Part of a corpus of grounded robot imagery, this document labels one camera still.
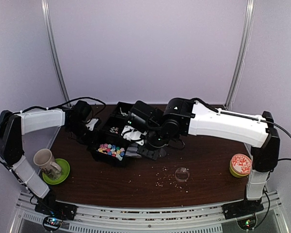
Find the black three-compartment candy bin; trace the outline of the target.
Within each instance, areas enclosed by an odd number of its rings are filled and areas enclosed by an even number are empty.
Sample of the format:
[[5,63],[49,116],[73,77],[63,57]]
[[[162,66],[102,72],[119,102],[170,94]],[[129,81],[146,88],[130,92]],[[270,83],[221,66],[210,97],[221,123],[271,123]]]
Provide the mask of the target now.
[[125,152],[130,143],[121,137],[126,125],[132,104],[119,102],[113,109],[105,123],[99,129],[99,135],[94,150],[88,150],[97,162],[104,162],[115,167],[125,167],[131,157],[126,157]]

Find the metal scoop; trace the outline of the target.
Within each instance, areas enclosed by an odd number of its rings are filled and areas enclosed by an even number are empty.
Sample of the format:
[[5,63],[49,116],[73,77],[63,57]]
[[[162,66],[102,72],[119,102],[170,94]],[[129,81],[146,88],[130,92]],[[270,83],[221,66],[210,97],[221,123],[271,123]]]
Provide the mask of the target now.
[[131,158],[142,158],[142,156],[140,154],[138,154],[138,144],[133,143],[131,145],[128,146],[128,148],[126,149],[125,152],[125,156],[126,157],[131,157]]

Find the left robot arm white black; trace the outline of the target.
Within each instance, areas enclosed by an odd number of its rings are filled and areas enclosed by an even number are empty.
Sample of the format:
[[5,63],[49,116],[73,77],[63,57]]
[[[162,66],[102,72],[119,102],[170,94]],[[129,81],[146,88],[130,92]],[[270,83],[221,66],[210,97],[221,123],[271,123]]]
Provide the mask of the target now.
[[99,123],[92,106],[83,100],[71,107],[64,103],[52,107],[32,106],[18,112],[4,110],[0,114],[0,163],[34,196],[43,199],[42,209],[54,216],[60,211],[60,205],[46,197],[51,190],[26,157],[24,144],[36,142],[41,148],[47,136],[55,137],[64,128],[79,142],[88,145]]

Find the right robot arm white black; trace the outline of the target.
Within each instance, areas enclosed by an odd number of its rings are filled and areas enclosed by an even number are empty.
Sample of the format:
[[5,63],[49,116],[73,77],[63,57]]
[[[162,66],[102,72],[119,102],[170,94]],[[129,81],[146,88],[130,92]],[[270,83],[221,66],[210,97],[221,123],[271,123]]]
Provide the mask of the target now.
[[130,109],[121,136],[149,151],[159,150],[180,136],[203,135],[238,141],[251,146],[252,168],[242,214],[258,205],[268,174],[277,166],[280,138],[271,113],[246,115],[215,108],[199,98],[171,99],[165,110],[137,101]]

